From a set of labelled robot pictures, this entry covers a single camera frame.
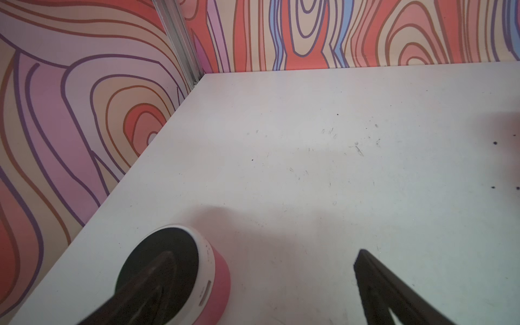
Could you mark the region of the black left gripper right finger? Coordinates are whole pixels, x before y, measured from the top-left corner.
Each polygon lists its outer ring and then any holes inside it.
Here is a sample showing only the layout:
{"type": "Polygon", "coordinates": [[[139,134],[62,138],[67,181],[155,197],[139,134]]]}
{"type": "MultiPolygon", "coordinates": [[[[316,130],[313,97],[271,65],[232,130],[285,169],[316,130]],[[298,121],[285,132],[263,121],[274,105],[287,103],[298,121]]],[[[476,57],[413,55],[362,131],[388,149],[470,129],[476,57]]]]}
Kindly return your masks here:
{"type": "Polygon", "coordinates": [[[353,265],[368,324],[452,324],[372,253],[361,249],[353,265]]]}

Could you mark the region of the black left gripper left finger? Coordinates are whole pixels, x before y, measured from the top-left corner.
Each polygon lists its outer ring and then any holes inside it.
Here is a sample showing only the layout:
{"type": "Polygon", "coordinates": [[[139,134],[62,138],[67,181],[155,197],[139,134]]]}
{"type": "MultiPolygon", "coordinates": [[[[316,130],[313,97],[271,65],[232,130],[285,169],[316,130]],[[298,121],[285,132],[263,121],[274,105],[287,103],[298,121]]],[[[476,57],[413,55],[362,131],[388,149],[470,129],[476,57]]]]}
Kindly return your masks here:
{"type": "Polygon", "coordinates": [[[165,251],[81,324],[164,324],[177,272],[165,251]]]}

